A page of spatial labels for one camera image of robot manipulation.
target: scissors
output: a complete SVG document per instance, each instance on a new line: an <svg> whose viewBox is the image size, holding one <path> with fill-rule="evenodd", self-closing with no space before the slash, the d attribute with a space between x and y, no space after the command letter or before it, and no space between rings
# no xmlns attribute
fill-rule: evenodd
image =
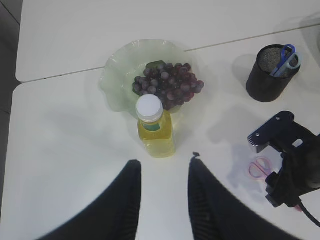
<svg viewBox="0 0 320 240"><path fill-rule="evenodd" d="M291 49L291 52L288 55L285 54L286 48ZM291 66L290 62L295 57L298 59L298 62L295 66ZM279 77L286 69L291 69L291 70L297 69L300 67L301 61L302 61L301 55L298 52L296 52L296 48L291 44L287 44L281 49L280 62L272 70L272 72L270 73L270 76Z"/></svg>
<svg viewBox="0 0 320 240"><path fill-rule="evenodd" d="M271 171L270 160L263 156L257 157L248 167L249 175L255 180L266 180Z"/></svg>

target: bottle label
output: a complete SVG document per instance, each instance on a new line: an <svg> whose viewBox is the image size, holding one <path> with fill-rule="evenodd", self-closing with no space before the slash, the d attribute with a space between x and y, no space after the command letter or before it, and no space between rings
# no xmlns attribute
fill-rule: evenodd
<svg viewBox="0 0 320 240"><path fill-rule="evenodd" d="M153 124L153 125L149 125L149 124L145 124L145 123L142 123L142 126L150 131L150 132L155 132L155 131L158 131L160 129L160 125L159 123L156 123L156 124Z"/></svg>

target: black clamp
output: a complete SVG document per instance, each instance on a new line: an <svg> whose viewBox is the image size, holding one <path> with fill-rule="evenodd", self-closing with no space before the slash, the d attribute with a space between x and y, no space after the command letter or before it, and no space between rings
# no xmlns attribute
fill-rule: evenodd
<svg viewBox="0 0 320 240"><path fill-rule="evenodd" d="M271 146L281 153L282 167L271 173L266 198L276 208L283 203L293 208L299 196L320 188L320 135L294 122L292 112L281 111L248 136L256 153Z"/></svg>

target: bunch of grapes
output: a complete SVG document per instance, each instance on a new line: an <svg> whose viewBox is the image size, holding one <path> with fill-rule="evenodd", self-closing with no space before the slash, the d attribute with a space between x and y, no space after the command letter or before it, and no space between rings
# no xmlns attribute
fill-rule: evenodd
<svg viewBox="0 0 320 240"><path fill-rule="evenodd" d="M201 93L205 83L191 72L191 65L177 63L149 63L143 71L144 76L136 76L132 85L133 92L139 96L156 95L165 110L190 102L195 94Z"/></svg>

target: pink scissors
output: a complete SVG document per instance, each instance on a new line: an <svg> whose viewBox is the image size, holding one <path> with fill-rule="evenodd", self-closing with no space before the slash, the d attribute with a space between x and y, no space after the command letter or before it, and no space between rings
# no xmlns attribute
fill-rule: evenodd
<svg viewBox="0 0 320 240"><path fill-rule="evenodd" d="M257 157L248 167L249 175L255 180L266 180L271 174L271 162L264 156ZM294 207L298 212L302 212L301 208L297 205Z"/></svg>

